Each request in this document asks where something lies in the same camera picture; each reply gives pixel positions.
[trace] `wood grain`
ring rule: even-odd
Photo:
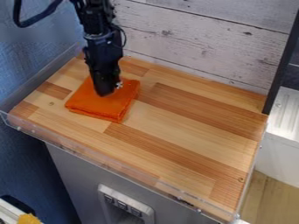
[[[70,93],[71,90],[52,84],[51,82],[45,81],[37,90],[46,95],[51,95],[57,99],[64,100]]]
[[[254,141],[261,140],[261,124],[267,118],[160,83],[157,83],[150,93],[143,92],[139,101]]]
[[[64,107],[88,76],[80,58],[10,112],[30,125],[15,124],[35,127],[38,138],[230,221],[267,120],[261,114],[265,96],[138,59],[120,65],[124,77],[141,82],[123,124]]]
[[[288,35],[210,17],[115,0],[126,48],[173,64],[269,89]]]
[[[297,224],[298,207],[298,188],[254,171],[240,217],[251,224]]]
[[[245,25],[257,26],[273,31],[289,33],[298,8],[296,0],[283,2],[283,7],[277,7],[279,0],[251,0],[223,2],[212,1],[179,1],[179,0],[146,0],[154,4],[174,10],[186,11],[198,15],[219,18]]]

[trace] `gray wall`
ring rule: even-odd
[[[24,17],[29,17],[51,1],[23,2]],[[12,3],[0,3],[0,102],[74,42],[81,41],[70,3],[63,3],[55,15],[22,30],[11,21]],[[1,121],[0,196],[5,194],[35,209],[44,223],[80,223],[45,145]]]

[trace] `black cable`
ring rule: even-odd
[[[123,48],[126,44],[127,44],[127,34],[126,34],[126,32],[120,27],[120,26],[118,26],[118,25],[116,25],[116,24],[111,24],[111,26],[113,27],[113,28],[115,28],[116,30],[118,30],[118,31],[120,31],[122,34],[123,34],[123,37],[124,37],[124,40],[123,40],[123,44],[122,45],[113,45],[113,46],[115,46],[115,47],[117,47],[117,48]]]
[[[57,7],[62,3],[63,0],[55,0],[52,2],[44,11],[40,12],[38,15],[34,17],[30,17],[25,21],[20,21],[21,8],[22,8],[22,0],[15,0],[15,4],[13,7],[13,21],[18,27],[25,28],[30,25],[37,23],[39,20],[51,15],[56,11]]]

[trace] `wood plank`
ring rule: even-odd
[[[122,72],[126,72],[128,74],[134,74],[140,77],[143,77],[149,71],[149,69],[146,67],[129,63],[123,59],[120,61],[120,67],[122,69]]]
[[[241,208],[240,217],[248,223],[256,223],[260,210],[260,203],[265,192],[267,176],[261,172],[254,171],[246,198]]]
[[[299,190],[273,178],[267,178],[256,224],[297,224]]]
[[[26,101],[21,101],[13,110],[10,111],[10,115],[26,119],[37,109],[37,106],[34,106]]]
[[[116,161],[120,161],[125,165],[129,164],[129,167],[138,167],[141,171],[145,170],[167,179],[168,183],[187,192],[196,192],[198,195],[206,197],[210,194],[214,185],[211,178],[198,175],[183,166],[175,165],[133,145],[101,134],[87,128],[85,125],[79,125],[71,119],[55,115],[47,110],[39,108],[36,113],[29,117],[29,120],[41,126],[46,126],[54,133],[67,137],[75,143],[85,145],[87,148],[82,151],[84,153],[88,149],[94,149],[98,153],[116,159]]]
[[[153,58],[144,54],[140,54],[138,52],[131,52],[129,50],[124,50],[125,55],[127,55],[127,58],[138,58],[138,61],[141,61],[141,63],[145,64],[144,61],[148,61],[148,63],[146,64],[153,64],[155,63],[156,66],[160,66],[160,67],[168,67],[168,68],[173,68],[173,70],[177,69],[179,71],[188,73],[188,74],[192,74],[194,76],[198,76],[200,78],[206,78],[206,79],[210,79],[213,81],[217,81],[219,83],[223,83],[226,84],[227,86],[232,86],[232,87],[236,87],[236,88],[240,88],[240,89],[244,89],[247,91],[251,91],[257,94],[261,94],[261,95],[266,95],[268,93],[268,90],[264,87],[255,87],[249,84],[246,84],[244,82],[240,82],[240,81],[236,81],[236,80],[231,80],[228,79],[226,77],[222,77],[222,76],[216,76],[216,75],[210,75],[209,73],[205,73],[202,71],[199,71],[197,69],[193,69],[184,65],[179,65],[179,64],[175,64],[163,59],[158,59],[158,58]]]
[[[245,89],[232,87],[204,78],[199,78],[190,73],[180,72],[175,69],[170,69],[166,66],[159,66],[148,63],[139,59],[125,57],[129,63],[142,64],[149,67],[150,70],[144,75],[143,83],[153,86],[159,82],[173,88],[193,93],[195,95],[202,95],[204,97],[225,102],[240,108],[251,110],[253,112],[261,112],[266,96],[264,94],[256,94]]]
[[[51,95],[57,99],[64,100],[72,90],[57,86],[51,82],[45,81],[42,85],[37,88],[37,91],[46,95]]]
[[[237,206],[240,198],[240,192],[244,183],[238,179],[245,179],[247,174],[243,171],[234,169],[226,164],[208,157],[200,156],[198,153],[186,150],[175,144],[165,142],[157,137],[145,134],[136,129],[125,125],[112,123],[106,130],[105,134],[120,139],[128,144],[153,153],[160,158],[165,158],[178,165],[198,172],[206,177],[216,180],[213,188],[211,199],[220,201],[228,207]]]
[[[254,141],[261,140],[261,124],[267,118],[160,83],[149,92],[142,92],[138,100]]]
[[[284,1],[282,7],[279,0],[146,0],[145,3],[285,33],[289,33],[298,8],[296,0]]]
[[[111,123],[104,133],[213,179],[237,180],[247,175],[231,166],[122,124]]]
[[[198,69],[211,77],[270,87],[288,35],[142,3],[115,2],[130,51]]]
[[[123,124],[244,172],[250,167],[257,145],[242,136],[139,101]]]
[[[103,133],[111,123],[109,121],[96,119],[90,116],[85,117],[79,114],[70,113],[65,107],[66,101],[60,101],[48,94],[42,94],[38,91],[34,91],[32,94],[30,94],[24,100],[24,102],[30,103],[32,106],[35,106],[39,109],[44,109],[62,118],[70,119],[75,123],[84,123],[84,126],[100,133]]]

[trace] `yellow object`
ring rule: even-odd
[[[31,213],[21,214],[17,224],[41,224],[40,220]]]

